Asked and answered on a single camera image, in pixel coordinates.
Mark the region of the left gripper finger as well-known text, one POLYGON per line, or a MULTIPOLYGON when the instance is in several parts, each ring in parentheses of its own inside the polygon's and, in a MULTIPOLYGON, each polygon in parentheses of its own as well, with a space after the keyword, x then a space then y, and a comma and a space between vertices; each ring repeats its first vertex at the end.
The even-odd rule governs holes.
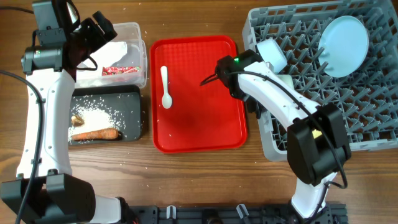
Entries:
POLYGON ((118 35, 113 27, 113 24, 107 18, 105 18, 100 11, 95 12, 93 14, 93 18, 104 32, 105 39, 114 39, 118 35))
POLYGON ((81 23, 79 31, 83 39, 83 50, 86 56, 96 52, 107 43, 104 38, 104 32, 91 18, 87 18, 81 23))

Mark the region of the white napkin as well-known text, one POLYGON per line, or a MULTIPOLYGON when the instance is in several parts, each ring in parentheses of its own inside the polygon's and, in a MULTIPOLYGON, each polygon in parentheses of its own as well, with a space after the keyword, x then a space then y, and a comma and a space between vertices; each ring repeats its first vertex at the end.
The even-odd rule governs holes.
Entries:
POLYGON ((90 54, 90 57, 96 62, 97 69, 110 67, 112 64, 121 60, 127 54, 126 42, 108 42, 96 52, 90 54))

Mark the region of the red snack wrapper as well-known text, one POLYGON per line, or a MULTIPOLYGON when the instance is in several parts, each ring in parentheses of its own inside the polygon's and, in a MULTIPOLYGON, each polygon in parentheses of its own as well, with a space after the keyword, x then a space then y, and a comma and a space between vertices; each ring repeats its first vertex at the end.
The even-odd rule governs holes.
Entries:
POLYGON ((102 76, 118 75, 125 73, 136 73, 141 70, 140 66, 136 67, 103 67, 102 76))

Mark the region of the light blue rice bowl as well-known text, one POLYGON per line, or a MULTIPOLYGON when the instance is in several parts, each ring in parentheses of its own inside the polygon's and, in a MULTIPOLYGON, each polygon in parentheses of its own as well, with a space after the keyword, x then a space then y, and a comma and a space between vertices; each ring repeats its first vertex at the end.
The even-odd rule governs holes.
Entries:
POLYGON ((280 73, 287 66, 287 59, 274 39, 266 39, 258 43, 256 48, 263 61, 273 66, 275 74, 280 73))

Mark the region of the white plastic spoon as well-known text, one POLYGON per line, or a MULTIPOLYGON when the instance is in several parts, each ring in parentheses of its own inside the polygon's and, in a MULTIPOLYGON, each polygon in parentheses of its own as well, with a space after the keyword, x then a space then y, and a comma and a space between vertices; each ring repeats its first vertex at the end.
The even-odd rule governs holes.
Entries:
POLYGON ((164 89, 164 94, 162 96, 162 106, 165 109, 170 109, 172 106, 172 97, 169 94, 168 89, 168 69, 165 65, 160 68, 161 78, 162 78, 162 86, 164 89))

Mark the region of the brown food scrap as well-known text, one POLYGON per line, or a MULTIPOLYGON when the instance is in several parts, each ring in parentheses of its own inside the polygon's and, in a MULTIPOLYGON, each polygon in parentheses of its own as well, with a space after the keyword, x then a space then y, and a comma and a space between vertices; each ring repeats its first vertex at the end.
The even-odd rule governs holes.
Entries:
POLYGON ((74 114, 71 117, 71 123, 72 123, 72 126, 79 127, 79 126, 84 125, 85 122, 84 122, 83 118, 81 118, 80 116, 74 114))

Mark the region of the white rice pile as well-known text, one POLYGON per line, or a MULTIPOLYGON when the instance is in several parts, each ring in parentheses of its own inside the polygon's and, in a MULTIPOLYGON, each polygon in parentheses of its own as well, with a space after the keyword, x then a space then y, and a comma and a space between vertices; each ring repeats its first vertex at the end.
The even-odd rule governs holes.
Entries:
POLYGON ((97 131, 106 128, 115 128, 123 132, 126 128, 124 111, 112 106, 112 97, 85 95, 73 96, 70 106, 71 117, 77 117, 83 121, 80 126, 70 123, 68 128, 68 143, 72 144, 72 136, 75 134, 97 131))

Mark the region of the orange carrot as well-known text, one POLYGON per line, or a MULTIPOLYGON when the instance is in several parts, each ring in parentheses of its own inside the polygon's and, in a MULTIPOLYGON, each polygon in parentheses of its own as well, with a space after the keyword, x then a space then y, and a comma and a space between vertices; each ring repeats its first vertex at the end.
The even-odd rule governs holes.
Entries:
POLYGON ((90 131, 86 133, 75 134, 72 136, 74 141, 86 141, 86 140, 115 140, 119 137, 119 131, 115 128, 106 128, 96 131, 90 131))

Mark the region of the light blue plate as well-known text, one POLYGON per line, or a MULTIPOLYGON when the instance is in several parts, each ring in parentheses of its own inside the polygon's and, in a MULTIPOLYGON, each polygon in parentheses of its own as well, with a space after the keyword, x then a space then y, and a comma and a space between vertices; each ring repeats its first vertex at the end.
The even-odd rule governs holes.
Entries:
POLYGON ((323 31, 319 41, 318 58, 323 71, 342 78, 355 72, 364 62, 369 49, 369 34, 363 23, 353 16, 334 19, 323 31))

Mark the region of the green bowl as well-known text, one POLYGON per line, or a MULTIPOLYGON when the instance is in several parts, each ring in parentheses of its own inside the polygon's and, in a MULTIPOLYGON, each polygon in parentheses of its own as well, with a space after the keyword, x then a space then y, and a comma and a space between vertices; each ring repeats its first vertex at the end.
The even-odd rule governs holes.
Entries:
POLYGON ((286 83, 291 89, 294 89, 293 79, 290 75, 277 75, 284 83, 286 83))

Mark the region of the yellow plastic cup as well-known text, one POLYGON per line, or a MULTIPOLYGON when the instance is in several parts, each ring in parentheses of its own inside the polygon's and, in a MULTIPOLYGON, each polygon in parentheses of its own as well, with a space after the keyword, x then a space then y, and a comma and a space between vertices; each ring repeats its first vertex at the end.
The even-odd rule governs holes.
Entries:
POLYGON ((314 129, 314 130, 312 131, 312 135, 313 135, 313 138, 316 139, 316 138, 322 136, 323 133, 322 133, 321 131, 317 130, 317 129, 314 129))

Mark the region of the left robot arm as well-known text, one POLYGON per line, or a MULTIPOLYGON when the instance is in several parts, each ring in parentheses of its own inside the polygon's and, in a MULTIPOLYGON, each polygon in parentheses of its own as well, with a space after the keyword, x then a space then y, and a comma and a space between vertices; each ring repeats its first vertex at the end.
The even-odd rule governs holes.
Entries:
POLYGON ((17 223, 127 222, 125 200, 96 195, 73 176, 68 154, 76 73, 116 31, 100 12, 81 19, 71 1, 36 1, 32 8, 37 29, 21 58, 29 94, 24 152, 16 178, 1 184, 1 200, 17 223))

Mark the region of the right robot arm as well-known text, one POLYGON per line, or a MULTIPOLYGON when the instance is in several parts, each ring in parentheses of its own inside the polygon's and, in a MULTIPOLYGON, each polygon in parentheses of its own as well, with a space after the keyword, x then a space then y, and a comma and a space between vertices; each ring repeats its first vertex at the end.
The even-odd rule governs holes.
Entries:
POLYGON ((326 205, 330 186, 348 186, 343 165, 351 158, 351 149, 341 110, 333 103, 320 105, 289 87, 253 50, 219 59, 214 76, 233 98, 252 98, 284 127, 287 161, 297 176, 290 204, 301 220, 314 221, 326 205))

